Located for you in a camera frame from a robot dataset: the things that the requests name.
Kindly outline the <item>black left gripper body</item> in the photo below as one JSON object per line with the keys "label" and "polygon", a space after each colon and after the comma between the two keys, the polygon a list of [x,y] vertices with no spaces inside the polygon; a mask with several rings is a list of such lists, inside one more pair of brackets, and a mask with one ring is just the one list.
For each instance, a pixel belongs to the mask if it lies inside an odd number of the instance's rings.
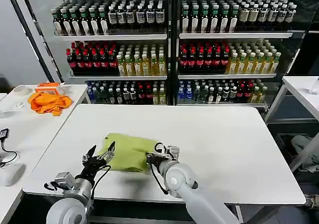
{"label": "black left gripper body", "polygon": [[84,168],[81,172],[81,178],[87,180],[94,180],[97,172],[100,169],[105,168],[107,162],[104,158],[98,158],[97,156],[85,158],[82,162]]}

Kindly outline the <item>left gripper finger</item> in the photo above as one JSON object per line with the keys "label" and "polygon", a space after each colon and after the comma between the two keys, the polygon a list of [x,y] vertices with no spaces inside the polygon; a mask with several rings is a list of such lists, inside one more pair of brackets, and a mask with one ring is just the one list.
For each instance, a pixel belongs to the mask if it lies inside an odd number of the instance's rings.
{"label": "left gripper finger", "polygon": [[111,145],[108,147],[107,151],[98,156],[98,159],[104,159],[105,161],[111,161],[115,155],[115,144],[113,141]]}
{"label": "left gripper finger", "polygon": [[95,153],[96,145],[94,145],[91,149],[88,150],[88,152],[82,156],[82,163],[87,163],[90,158],[93,157],[93,154]]}

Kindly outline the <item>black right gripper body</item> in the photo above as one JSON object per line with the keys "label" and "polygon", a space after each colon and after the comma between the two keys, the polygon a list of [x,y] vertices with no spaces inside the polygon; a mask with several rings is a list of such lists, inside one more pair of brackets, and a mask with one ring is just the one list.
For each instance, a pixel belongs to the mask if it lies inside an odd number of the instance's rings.
{"label": "black right gripper body", "polygon": [[146,153],[146,158],[147,165],[154,165],[157,170],[160,168],[160,164],[166,161],[166,156],[156,153]]}

